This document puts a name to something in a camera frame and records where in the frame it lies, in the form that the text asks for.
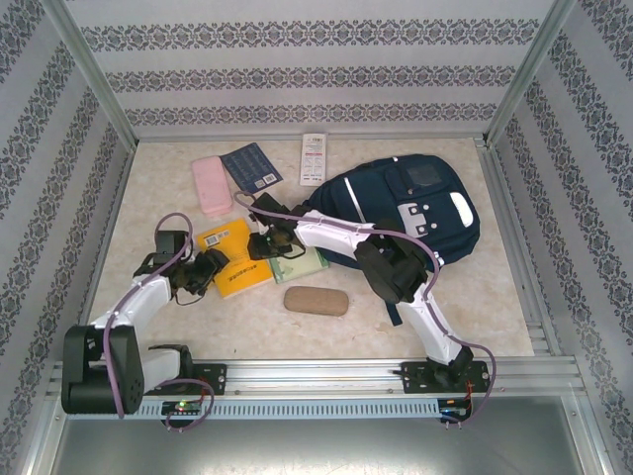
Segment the pink pencil case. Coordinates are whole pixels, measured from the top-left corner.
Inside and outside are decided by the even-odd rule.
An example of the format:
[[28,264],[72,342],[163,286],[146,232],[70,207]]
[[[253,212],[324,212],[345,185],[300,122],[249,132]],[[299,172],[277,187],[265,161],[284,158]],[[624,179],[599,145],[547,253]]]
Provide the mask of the pink pencil case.
[[218,156],[199,158],[191,169],[202,213],[207,217],[228,213],[232,198],[222,160]]

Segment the yellow book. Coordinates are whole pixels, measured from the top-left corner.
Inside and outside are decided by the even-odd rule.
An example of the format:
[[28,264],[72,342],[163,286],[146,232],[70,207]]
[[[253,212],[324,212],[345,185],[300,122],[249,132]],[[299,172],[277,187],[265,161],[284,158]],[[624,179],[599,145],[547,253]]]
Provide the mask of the yellow book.
[[226,267],[215,277],[220,295],[226,299],[273,280],[266,260],[252,260],[247,245],[250,228],[238,219],[196,236],[200,250],[218,250],[228,259]]

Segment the narrow aluminium side rail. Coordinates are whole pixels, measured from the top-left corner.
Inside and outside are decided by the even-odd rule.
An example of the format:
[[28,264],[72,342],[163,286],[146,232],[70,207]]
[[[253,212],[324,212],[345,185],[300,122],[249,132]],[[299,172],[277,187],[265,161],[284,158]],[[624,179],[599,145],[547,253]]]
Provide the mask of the narrow aluminium side rail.
[[74,273],[74,276],[81,277],[79,289],[82,293],[79,295],[80,300],[72,308],[73,317],[63,327],[64,332],[74,325],[84,325],[90,322],[95,297],[136,152],[136,146],[127,151],[115,163],[114,170],[107,175],[106,184],[100,193],[96,210],[93,213],[93,221],[87,236],[87,243],[82,248],[82,253],[88,251],[89,259],[86,260],[81,257],[81,271]]

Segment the grey metal sheet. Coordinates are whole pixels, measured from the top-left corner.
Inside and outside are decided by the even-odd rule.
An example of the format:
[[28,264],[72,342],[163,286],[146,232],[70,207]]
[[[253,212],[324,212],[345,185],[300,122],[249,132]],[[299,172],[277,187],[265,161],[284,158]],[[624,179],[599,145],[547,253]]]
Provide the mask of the grey metal sheet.
[[470,422],[45,415],[28,475],[616,475],[582,397],[495,398]]

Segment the white long stationery packet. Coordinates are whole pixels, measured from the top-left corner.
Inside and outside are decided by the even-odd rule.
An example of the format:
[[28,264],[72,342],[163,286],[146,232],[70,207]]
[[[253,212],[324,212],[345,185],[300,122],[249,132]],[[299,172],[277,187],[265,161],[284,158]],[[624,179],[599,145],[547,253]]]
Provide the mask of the white long stationery packet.
[[300,185],[319,186],[326,180],[327,134],[304,134],[300,163]]

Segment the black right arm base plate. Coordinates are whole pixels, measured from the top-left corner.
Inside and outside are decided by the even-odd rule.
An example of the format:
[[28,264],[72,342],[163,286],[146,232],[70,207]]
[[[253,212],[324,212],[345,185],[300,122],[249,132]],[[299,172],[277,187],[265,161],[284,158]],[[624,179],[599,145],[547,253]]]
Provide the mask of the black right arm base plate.
[[406,361],[393,373],[401,378],[406,394],[465,393],[469,387],[475,393],[486,393],[491,383],[484,361],[472,361],[461,369],[431,360]]

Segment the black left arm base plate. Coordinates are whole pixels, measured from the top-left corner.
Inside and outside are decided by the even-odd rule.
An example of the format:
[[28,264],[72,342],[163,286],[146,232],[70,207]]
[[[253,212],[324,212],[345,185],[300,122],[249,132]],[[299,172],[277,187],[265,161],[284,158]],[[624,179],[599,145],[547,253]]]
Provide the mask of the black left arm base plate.
[[[227,366],[219,363],[195,362],[191,378],[209,384],[216,396],[222,396],[226,390]],[[209,391],[197,384],[177,384],[173,386],[159,386],[147,393],[148,396],[201,396]]]

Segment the wide aluminium side rail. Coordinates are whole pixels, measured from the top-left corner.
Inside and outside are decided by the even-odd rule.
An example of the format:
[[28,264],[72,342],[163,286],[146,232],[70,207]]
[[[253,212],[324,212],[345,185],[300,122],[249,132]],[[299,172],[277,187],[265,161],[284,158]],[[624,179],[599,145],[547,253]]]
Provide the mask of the wide aluminium side rail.
[[528,246],[495,151],[483,137],[474,138],[480,165],[494,208],[514,286],[537,356],[562,356],[543,293],[533,269]]

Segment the aluminium frame post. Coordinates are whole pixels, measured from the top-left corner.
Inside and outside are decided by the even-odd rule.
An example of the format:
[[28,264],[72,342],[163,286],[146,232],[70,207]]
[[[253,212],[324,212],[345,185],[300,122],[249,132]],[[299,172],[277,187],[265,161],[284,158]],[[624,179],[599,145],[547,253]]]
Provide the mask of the aluminium frame post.
[[538,72],[547,51],[572,12],[577,0],[553,0],[534,41],[510,81],[509,87],[498,104],[483,138],[486,146],[495,144],[512,114],[518,107],[524,92]]
[[64,0],[40,0],[46,15],[72,54],[88,85],[103,107],[127,150],[136,148],[138,138],[124,109],[121,107],[105,73],[76,25]]

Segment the blue thin book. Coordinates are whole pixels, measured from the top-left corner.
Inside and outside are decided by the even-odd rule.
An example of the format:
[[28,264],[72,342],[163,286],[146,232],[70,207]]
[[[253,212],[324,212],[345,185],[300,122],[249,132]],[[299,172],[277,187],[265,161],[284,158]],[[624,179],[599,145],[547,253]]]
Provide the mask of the blue thin book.
[[241,191],[255,194],[283,181],[281,174],[256,142],[221,155],[220,159]]

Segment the aluminium mounting rail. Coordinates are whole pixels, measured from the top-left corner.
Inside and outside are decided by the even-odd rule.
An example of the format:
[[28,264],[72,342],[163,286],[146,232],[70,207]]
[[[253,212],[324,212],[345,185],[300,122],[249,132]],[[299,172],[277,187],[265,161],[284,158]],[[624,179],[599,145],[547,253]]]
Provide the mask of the aluminium mounting rail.
[[[225,397],[327,398],[405,393],[395,372],[398,359],[227,360]],[[494,396],[554,396],[582,393],[586,384],[572,356],[501,357]]]

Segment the green notepad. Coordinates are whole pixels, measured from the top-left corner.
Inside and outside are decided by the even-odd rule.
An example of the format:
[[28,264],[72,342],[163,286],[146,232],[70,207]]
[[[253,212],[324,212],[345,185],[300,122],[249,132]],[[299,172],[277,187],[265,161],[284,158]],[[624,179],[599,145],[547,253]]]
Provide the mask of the green notepad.
[[301,252],[293,251],[290,258],[271,258],[269,264],[277,284],[308,276],[329,267],[329,262],[314,247],[308,247]]

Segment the brown glasses case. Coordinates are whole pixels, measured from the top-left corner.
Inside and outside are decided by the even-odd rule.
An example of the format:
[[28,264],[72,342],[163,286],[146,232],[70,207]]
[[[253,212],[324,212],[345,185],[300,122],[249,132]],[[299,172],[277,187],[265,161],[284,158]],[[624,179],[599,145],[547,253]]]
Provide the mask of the brown glasses case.
[[293,286],[284,295],[284,307],[296,313],[340,317],[348,311],[349,298],[340,290]]

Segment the small controller board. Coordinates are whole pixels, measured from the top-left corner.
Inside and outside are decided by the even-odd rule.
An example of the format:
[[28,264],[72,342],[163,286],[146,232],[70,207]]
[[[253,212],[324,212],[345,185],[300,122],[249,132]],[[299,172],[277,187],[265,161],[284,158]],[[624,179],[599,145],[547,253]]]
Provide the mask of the small controller board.
[[202,412],[202,404],[198,401],[164,402],[161,407],[163,416],[199,416]]
[[473,409],[470,399],[441,399],[438,401],[438,405],[439,413],[449,421],[464,421],[471,416]]

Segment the navy blue backpack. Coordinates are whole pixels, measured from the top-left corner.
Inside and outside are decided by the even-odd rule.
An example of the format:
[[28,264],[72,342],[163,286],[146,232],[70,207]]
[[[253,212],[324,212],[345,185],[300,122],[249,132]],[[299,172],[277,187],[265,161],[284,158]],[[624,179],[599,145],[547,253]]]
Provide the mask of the navy blue backpack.
[[388,224],[430,247],[440,265],[471,254],[481,221],[457,172],[435,155],[362,163],[321,184],[302,204],[355,223]]

